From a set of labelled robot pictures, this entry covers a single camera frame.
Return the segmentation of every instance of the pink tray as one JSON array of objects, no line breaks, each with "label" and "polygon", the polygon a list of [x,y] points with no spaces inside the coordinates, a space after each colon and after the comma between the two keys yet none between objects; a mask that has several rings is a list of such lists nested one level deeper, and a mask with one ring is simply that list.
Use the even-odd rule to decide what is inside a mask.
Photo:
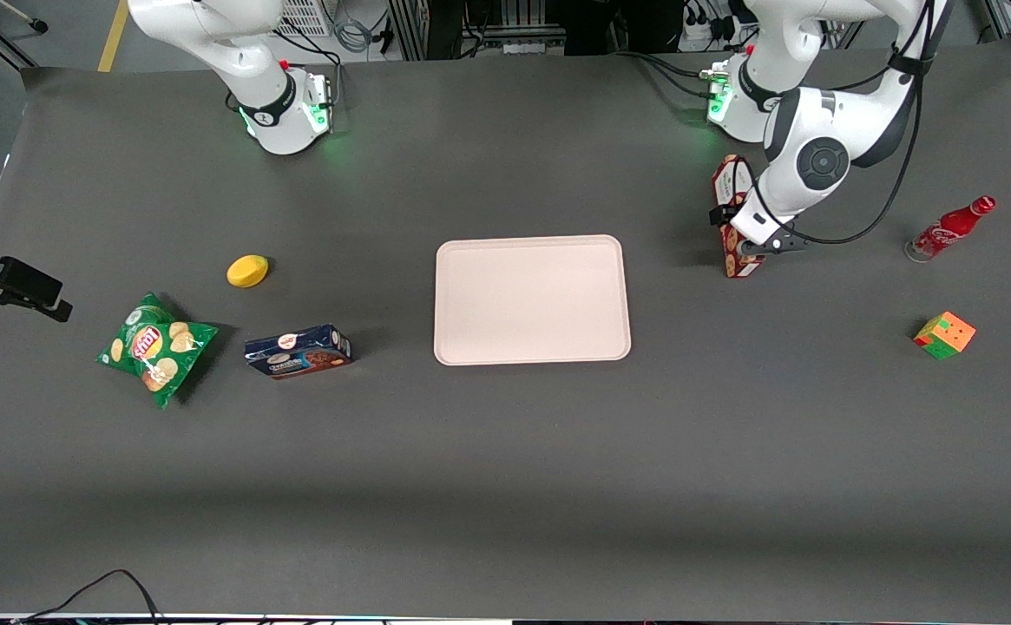
[{"label": "pink tray", "polygon": [[609,235],[447,242],[435,356],[445,365],[620,360],[632,348],[621,244]]}]

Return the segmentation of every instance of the red bottle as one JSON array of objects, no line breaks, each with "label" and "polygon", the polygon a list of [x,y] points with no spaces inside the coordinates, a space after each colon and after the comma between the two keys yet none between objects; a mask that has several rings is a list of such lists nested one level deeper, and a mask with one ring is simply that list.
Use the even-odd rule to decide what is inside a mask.
[{"label": "red bottle", "polygon": [[995,198],[983,195],[964,208],[946,212],[936,224],[918,235],[913,242],[907,242],[906,256],[914,262],[929,262],[934,256],[945,252],[946,247],[969,236],[980,217],[995,208]]}]

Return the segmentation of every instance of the green chip bag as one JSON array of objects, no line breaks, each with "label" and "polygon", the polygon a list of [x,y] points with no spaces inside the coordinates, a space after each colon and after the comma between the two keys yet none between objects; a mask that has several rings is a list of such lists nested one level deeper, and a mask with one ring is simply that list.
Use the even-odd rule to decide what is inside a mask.
[{"label": "green chip bag", "polygon": [[96,361],[144,380],[159,408],[165,408],[216,332],[212,326],[177,321],[149,292]]}]

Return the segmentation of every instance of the yellow object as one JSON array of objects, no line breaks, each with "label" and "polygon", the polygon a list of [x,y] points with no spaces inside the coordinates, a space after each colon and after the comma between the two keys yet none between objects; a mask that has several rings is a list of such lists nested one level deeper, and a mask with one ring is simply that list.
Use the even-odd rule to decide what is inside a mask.
[{"label": "yellow object", "polygon": [[270,261],[264,256],[251,254],[232,262],[227,268],[227,281],[233,287],[241,289],[253,287],[259,284],[267,276],[270,270]]}]

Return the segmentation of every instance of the snack box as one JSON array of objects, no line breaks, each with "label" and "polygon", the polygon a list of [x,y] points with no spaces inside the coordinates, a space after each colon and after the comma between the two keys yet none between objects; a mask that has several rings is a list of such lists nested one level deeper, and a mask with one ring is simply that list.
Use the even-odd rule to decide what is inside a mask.
[{"label": "snack box", "polygon": [[259,340],[243,348],[248,364],[274,379],[351,363],[351,341],[331,324]]}]

